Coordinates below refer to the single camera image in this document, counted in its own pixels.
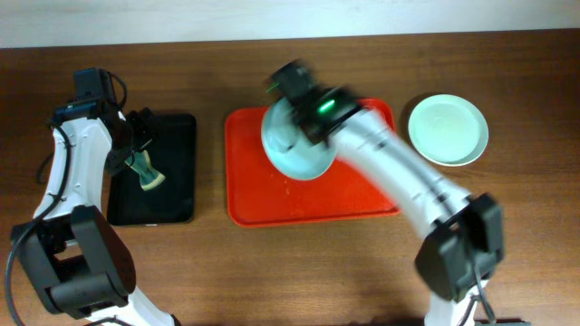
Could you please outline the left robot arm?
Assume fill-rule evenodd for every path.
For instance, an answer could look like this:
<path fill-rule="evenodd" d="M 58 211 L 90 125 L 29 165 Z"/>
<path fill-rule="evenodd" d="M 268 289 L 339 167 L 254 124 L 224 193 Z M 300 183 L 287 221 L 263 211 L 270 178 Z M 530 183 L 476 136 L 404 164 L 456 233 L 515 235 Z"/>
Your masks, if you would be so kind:
<path fill-rule="evenodd" d="M 132 130 L 114 104 L 75 102 L 50 120 L 54 154 L 43 200 L 31 222 L 14 226 L 5 268 L 5 298 L 13 298 L 12 271 L 24 269 L 44 308 L 91 325 L 176 325 L 136 285 L 131 253 L 102 215 L 105 163 L 117 145 L 131 146 Z"/>

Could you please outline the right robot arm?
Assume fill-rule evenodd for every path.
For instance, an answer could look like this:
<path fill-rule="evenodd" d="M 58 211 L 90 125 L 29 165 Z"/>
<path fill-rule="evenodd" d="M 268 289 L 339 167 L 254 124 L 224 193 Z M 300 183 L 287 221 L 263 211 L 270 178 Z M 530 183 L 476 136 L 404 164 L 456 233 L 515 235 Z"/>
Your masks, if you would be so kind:
<path fill-rule="evenodd" d="M 415 268 L 431 293 L 425 324 L 472 325 L 478 304 L 497 324 L 485 286 L 505 255 L 499 203 L 444 177 L 344 88 L 313 86 L 287 99 L 309 140 L 336 149 L 411 221 L 422 240 Z"/>

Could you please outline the light blue plate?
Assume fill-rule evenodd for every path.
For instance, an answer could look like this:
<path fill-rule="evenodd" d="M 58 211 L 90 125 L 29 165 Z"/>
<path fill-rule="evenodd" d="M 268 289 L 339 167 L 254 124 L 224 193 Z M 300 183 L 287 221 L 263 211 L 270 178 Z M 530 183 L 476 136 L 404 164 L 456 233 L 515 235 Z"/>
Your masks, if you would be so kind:
<path fill-rule="evenodd" d="M 280 173 L 295 180 L 313 180 L 334 163 L 337 151 L 324 143 L 312 144 L 292 122 L 292 113 L 286 98 L 266 110 L 261 125 L 262 145 Z"/>

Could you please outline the white plate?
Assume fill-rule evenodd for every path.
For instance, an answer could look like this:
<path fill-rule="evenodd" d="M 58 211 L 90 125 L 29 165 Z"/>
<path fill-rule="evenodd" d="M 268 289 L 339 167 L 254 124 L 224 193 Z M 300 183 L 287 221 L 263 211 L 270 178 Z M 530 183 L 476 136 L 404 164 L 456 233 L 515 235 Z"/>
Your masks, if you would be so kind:
<path fill-rule="evenodd" d="M 460 167 L 479 159 L 485 150 L 485 147 L 475 147 L 471 151 L 467 151 L 464 148 L 436 147 L 420 150 L 420 153 L 432 163 L 445 167 Z"/>

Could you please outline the green stained sponge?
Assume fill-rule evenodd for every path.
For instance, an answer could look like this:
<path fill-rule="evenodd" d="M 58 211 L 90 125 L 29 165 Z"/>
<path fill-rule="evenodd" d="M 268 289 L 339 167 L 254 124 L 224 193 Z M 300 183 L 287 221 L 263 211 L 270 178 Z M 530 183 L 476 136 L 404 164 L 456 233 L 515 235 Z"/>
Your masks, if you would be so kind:
<path fill-rule="evenodd" d="M 125 163 L 139 175 L 140 187 L 144 191 L 150 191 L 155 187 L 158 187 L 166 178 L 152 166 L 150 155 L 147 150 L 141 152 L 134 151 L 130 157 L 125 160 Z"/>

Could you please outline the mint green plate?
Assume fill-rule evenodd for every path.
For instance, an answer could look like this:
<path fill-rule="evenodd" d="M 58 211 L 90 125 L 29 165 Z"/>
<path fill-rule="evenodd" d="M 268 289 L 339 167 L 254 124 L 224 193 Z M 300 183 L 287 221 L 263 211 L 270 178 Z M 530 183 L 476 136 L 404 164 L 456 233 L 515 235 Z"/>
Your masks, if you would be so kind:
<path fill-rule="evenodd" d="M 488 124 L 481 111 L 470 101 L 450 94 L 432 95 L 411 111 L 409 139 L 420 150 L 436 147 L 487 148 Z"/>

